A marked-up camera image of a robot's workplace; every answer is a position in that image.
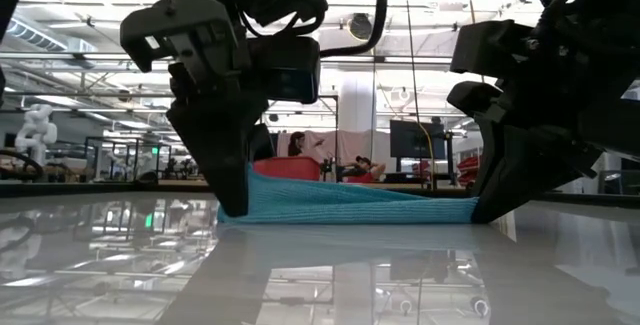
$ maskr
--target blue cloth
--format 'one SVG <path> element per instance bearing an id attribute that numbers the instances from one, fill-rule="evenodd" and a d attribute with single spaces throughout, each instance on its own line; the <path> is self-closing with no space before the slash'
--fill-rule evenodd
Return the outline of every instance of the blue cloth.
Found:
<path id="1" fill-rule="evenodd" d="M 266 177 L 249 170 L 249 214 L 232 224 L 467 224 L 476 198 L 429 199 L 358 185 Z"/>

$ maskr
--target robotic arm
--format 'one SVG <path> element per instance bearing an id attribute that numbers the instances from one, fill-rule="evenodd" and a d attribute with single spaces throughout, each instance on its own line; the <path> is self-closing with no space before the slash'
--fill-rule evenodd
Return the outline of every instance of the robotic arm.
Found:
<path id="1" fill-rule="evenodd" d="M 595 177 L 603 151 L 640 157 L 640 102 L 622 99 L 640 73 L 640 0 L 542 3 L 534 28 L 508 20 L 460 30 L 451 70 L 500 79 L 460 83 L 448 97 L 484 140 L 474 222 Z"/>
<path id="2" fill-rule="evenodd" d="M 167 118 L 229 216 L 248 211 L 248 162 L 268 139 L 266 127 L 255 125 L 267 100 L 314 103 L 321 57 L 362 53 L 381 37 L 386 0 L 378 0 L 366 44 L 320 51 L 301 35 L 318 29 L 327 9 L 326 0 L 160 0 L 122 22 L 121 45 L 142 71 L 156 59 L 176 60 Z M 289 25 L 272 36 L 247 20 L 264 26 L 289 14 Z"/>
<path id="3" fill-rule="evenodd" d="M 247 214 L 247 165 L 267 133 L 255 125 L 267 99 L 315 102 L 321 57 L 362 53 L 380 39 L 387 3 L 377 1 L 366 44 L 322 51 L 301 35 L 321 25 L 326 0 L 161 0 L 123 21 L 121 44 L 142 71 L 155 59 L 176 60 L 167 117 L 228 215 Z M 448 98 L 484 138 L 475 222 L 595 176 L 604 150 L 640 156 L 638 136 L 615 126 L 640 128 L 640 103 L 621 100 L 639 72 L 640 0 L 543 4 L 534 28 L 490 21 L 460 30 L 451 70 L 500 79 L 497 87 L 458 84 Z M 267 25 L 289 14 L 272 36 L 247 21 Z"/>

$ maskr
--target white robot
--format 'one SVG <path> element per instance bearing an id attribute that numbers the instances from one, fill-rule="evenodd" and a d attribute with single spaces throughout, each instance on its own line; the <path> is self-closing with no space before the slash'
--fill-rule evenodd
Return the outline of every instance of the white robot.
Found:
<path id="1" fill-rule="evenodd" d="M 16 136 L 16 150 L 25 152 L 32 149 L 31 158 L 41 166 L 45 165 L 47 145 L 58 140 L 58 128 L 49 122 L 52 112 L 53 108 L 49 105 L 31 105 L 24 114 L 24 125 Z"/>

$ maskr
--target computer screen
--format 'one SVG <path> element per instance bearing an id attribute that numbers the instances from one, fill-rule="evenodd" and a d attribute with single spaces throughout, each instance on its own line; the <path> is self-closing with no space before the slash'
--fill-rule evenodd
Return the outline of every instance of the computer screen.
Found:
<path id="1" fill-rule="evenodd" d="M 413 121 L 391 121 L 391 157 L 430 159 L 429 143 L 424 131 Z M 433 157 L 446 159 L 444 125 L 422 123 L 431 137 Z"/>

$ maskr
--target glossy table surface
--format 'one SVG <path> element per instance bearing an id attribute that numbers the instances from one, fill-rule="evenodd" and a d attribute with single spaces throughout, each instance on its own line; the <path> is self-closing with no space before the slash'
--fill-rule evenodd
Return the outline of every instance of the glossy table surface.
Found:
<path id="1" fill-rule="evenodd" d="M 204 193 L 0 205 L 0 324 L 640 324 L 640 211 L 229 227 Z"/>

